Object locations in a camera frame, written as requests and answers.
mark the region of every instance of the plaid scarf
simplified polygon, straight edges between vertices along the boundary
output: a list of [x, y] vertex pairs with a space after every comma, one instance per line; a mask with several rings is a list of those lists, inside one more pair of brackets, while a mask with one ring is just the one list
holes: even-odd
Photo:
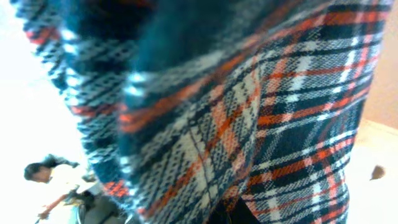
[[391, 0], [11, 0], [104, 190], [142, 223], [344, 223]]

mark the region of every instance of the plaid shirt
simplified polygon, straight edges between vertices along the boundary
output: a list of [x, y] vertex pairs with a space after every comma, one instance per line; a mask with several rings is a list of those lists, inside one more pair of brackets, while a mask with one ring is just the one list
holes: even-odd
[[344, 223], [392, 1], [183, 2], [11, 1], [105, 191], [142, 223], [240, 198], [261, 223]]

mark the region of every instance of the beige wall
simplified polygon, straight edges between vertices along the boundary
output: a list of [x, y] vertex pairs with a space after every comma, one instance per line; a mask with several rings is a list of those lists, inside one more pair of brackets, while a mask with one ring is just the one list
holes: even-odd
[[364, 118], [398, 129], [398, 1], [387, 20]]

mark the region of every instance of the plaid cloth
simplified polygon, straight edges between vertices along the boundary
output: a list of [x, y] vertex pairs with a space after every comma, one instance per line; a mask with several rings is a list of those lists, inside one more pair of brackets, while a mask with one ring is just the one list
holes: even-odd
[[142, 223], [344, 223], [390, 0], [12, 0], [107, 193]]

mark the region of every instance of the brown object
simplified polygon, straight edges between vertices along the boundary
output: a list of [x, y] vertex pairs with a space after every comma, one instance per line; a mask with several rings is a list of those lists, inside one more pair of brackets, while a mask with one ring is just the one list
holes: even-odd
[[374, 167], [371, 180], [380, 179], [381, 177], [384, 177], [385, 174], [386, 170], [384, 169], [384, 167], [377, 165], [376, 167]]

